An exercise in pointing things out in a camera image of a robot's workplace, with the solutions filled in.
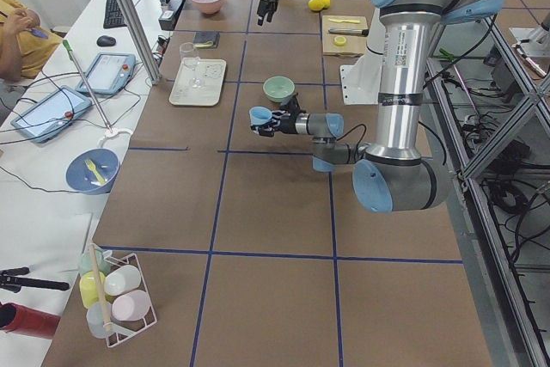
yellow shirt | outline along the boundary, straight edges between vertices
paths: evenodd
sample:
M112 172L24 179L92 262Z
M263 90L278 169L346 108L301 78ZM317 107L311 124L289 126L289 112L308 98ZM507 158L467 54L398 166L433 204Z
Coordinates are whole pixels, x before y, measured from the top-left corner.
M25 8L25 6L18 0L0 0L0 11L6 15L9 15L15 8ZM5 16L0 14L0 50L2 48L3 23L5 20ZM26 30L17 35L22 59L21 76L36 77L62 41L56 34L43 28L40 28L40 30L48 35L48 39L34 36Z

blue tablet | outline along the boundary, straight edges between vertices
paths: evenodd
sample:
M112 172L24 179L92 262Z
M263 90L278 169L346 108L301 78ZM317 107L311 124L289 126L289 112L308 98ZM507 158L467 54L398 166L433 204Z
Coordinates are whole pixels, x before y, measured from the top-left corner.
M87 96L61 86L10 123L25 137L41 143L55 137L91 106L92 101Z
M98 95L114 95L128 83L136 56L131 53L99 53L86 70L89 86ZM76 87L77 92L88 93L84 81Z

black keyboard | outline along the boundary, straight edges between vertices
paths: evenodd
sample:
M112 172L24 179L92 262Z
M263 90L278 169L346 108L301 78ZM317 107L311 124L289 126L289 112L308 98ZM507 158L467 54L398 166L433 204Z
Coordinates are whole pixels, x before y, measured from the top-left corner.
M120 10L117 0L106 0L105 2L105 18L103 19L103 28L122 28L126 26L122 10Z

tripod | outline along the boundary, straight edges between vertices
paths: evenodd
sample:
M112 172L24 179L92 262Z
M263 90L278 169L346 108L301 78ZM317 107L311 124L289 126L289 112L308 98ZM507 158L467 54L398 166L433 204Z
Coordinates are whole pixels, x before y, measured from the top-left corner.
M70 288L69 283L59 283L57 281L47 281L45 279L16 277L17 275L27 275L29 273L30 270L27 266L0 271L0 288L12 292L19 292L22 287L47 288L48 290L61 291L67 291Z

blue bowl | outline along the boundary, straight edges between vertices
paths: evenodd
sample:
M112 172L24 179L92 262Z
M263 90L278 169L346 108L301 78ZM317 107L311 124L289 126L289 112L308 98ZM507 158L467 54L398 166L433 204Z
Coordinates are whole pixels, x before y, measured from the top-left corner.
M94 173L88 169L85 162L87 159L95 164L97 172L106 181L105 185L102 185ZM71 188L80 193L88 195L108 193L113 187L119 168L119 158L114 152L97 148L77 156L67 168L65 179Z

